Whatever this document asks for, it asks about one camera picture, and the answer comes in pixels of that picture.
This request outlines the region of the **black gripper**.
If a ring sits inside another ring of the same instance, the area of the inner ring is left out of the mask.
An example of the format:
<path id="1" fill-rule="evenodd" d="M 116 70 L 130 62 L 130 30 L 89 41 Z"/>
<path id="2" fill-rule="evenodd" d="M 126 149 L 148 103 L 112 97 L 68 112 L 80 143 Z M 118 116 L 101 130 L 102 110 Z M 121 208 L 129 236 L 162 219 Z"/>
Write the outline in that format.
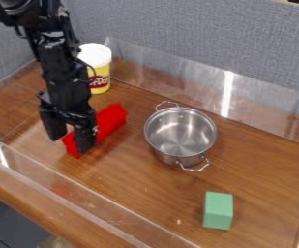
<path id="1" fill-rule="evenodd" d="M 89 66 L 80 59 L 44 59 L 41 66 L 48 90 L 41 91 L 37 97 L 48 135 L 52 140 L 60 140 L 66 135 L 66 125 L 76 126 L 77 150 L 84 155 L 97 145 L 98 137 L 96 111 L 89 104 Z"/>

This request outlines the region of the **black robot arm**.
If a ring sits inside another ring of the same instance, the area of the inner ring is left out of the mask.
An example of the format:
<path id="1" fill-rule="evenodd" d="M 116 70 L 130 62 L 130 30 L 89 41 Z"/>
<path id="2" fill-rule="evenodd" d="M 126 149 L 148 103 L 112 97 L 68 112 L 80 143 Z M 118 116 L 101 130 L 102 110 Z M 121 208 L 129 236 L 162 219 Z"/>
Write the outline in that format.
<path id="1" fill-rule="evenodd" d="M 0 0 L 0 23 L 28 40 L 42 67 L 48 89 L 37 97 L 48 135 L 60 140 L 72 126 L 84 154 L 97 145 L 98 121 L 90 106 L 89 64 L 78 58 L 80 40 L 62 0 Z"/>

